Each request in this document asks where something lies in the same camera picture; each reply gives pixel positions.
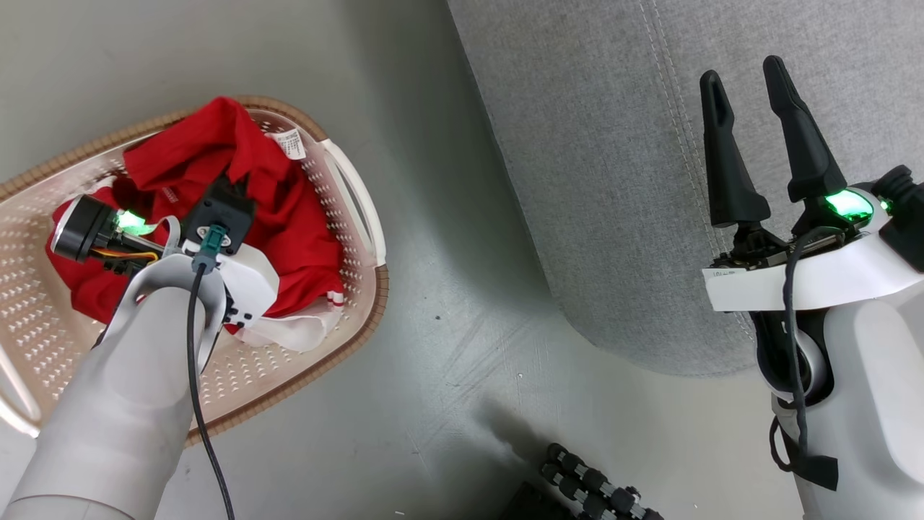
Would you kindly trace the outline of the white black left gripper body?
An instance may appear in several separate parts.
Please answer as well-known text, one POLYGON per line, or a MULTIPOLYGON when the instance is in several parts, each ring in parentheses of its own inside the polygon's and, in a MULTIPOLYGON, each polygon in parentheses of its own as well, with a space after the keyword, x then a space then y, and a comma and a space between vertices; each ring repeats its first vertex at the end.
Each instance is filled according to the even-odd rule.
POLYGON ((92 264, 126 279, 172 256, 185 258, 190 273, 204 264, 225 287, 225 323, 237 329, 253 326, 276 300, 279 277, 261 251, 242 244, 234 256, 220 253, 224 228, 212 226, 202 243, 183 238, 182 221, 166 216, 147 222, 126 209, 115 209, 88 194, 66 206, 51 234, 55 256, 92 264))

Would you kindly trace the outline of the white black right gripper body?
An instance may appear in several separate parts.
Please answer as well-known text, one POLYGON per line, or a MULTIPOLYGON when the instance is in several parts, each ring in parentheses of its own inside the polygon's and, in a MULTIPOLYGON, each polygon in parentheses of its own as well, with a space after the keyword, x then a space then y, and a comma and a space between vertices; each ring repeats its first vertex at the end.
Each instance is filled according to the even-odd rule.
POLYGON ((924 182, 905 165, 811 203, 811 226, 771 253, 704 270, 720 312, 816 310, 924 281, 924 182))

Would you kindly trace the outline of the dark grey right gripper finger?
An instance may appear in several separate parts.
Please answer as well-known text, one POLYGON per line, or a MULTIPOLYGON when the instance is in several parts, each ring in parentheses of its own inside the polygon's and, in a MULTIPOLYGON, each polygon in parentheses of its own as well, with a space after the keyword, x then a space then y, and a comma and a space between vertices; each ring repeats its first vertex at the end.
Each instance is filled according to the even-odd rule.
POLYGON ((798 203, 844 191, 845 177, 781 57, 766 56, 763 74, 771 109, 781 122, 788 152, 789 200, 798 203))
POLYGON ((699 80, 702 98, 707 200, 714 228, 762 222, 771 217, 768 201, 755 189, 737 146, 731 108, 719 73, 707 70, 699 80))

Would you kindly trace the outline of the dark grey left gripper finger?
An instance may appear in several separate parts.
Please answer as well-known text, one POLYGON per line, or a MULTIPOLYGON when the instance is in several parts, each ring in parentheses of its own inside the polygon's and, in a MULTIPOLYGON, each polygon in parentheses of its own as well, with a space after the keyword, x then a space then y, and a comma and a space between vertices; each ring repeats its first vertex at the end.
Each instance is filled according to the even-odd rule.
POLYGON ((214 200, 221 202, 244 202, 250 200, 247 195, 248 175, 242 180, 232 181, 228 174, 221 173, 214 180, 214 200))

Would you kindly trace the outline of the plain red shirt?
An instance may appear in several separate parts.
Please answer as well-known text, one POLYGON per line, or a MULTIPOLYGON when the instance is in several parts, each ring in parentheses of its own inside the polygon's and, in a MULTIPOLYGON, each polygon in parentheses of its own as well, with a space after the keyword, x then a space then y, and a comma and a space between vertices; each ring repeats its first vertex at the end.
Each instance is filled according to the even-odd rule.
POLYGON ((244 188, 256 203, 245 244, 260 250, 279 276, 270 319, 296 315, 321 299, 334 312, 343 308, 343 248, 314 185, 238 101, 212 100, 125 152, 124 164, 125 175, 110 175, 89 193, 147 222, 187 217, 221 178, 244 188))

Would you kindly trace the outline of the red garment with white band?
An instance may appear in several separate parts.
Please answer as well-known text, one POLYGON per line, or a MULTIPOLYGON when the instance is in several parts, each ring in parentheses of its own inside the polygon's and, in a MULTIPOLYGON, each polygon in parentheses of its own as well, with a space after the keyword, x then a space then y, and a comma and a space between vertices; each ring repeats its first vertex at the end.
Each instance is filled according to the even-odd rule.
POLYGON ((278 345, 294 352, 307 352, 321 345, 343 316, 344 294, 328 292, 308 307, 282 317, 261 317, 234 337, 251 347, 278 345))

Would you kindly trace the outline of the beige perforated plastic laundry basket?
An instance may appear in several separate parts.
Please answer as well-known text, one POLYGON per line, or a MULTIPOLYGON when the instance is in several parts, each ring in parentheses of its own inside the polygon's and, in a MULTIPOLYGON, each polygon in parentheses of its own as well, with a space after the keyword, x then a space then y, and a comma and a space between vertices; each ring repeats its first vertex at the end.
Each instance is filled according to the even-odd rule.
MULTIPOLYGON (((300 132, 302 169, 344 249, 344 312, 316 348, 249 347, 222 332, 201 378, 202 411, 218 435, 320 378, 372 338, 389 277, 382 222, 357 169, 314 120, 270 97, 241 96, 264 131, 300 132)), ((77 313, 45 251, 52 214, 71 195, 125 173, 124 151, 181 121, 168 113, 106 134, 0 178, 0 421, 35 438, 105 326, 77 313)))

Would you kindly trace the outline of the grey fabric sofa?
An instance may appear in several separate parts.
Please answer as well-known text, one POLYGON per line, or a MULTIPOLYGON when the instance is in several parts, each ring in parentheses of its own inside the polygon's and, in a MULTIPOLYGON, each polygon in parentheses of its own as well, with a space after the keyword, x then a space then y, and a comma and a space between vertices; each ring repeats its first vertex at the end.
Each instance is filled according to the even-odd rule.
POLYGON ((924 179, 924 0, 448 0, 552 296, 598 349, 670 376, 754 365, 702 269, 699 79, 715 70, 774 234, 802 213, 762 64, 782 57, 848 183, 924 179))

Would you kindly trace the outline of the black ribbed roller wheel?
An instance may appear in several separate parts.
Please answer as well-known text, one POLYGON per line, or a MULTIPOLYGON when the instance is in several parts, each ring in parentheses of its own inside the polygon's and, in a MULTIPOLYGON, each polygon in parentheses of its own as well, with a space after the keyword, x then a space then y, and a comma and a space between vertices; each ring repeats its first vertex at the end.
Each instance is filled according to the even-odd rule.
POLYGON ((498 520, 666 520, 660 511, 641 504, 637 488, 614 486, 603 472, 557 442, 547 446, 540 475, 580 510, 572 511, 523 482, 498 520))

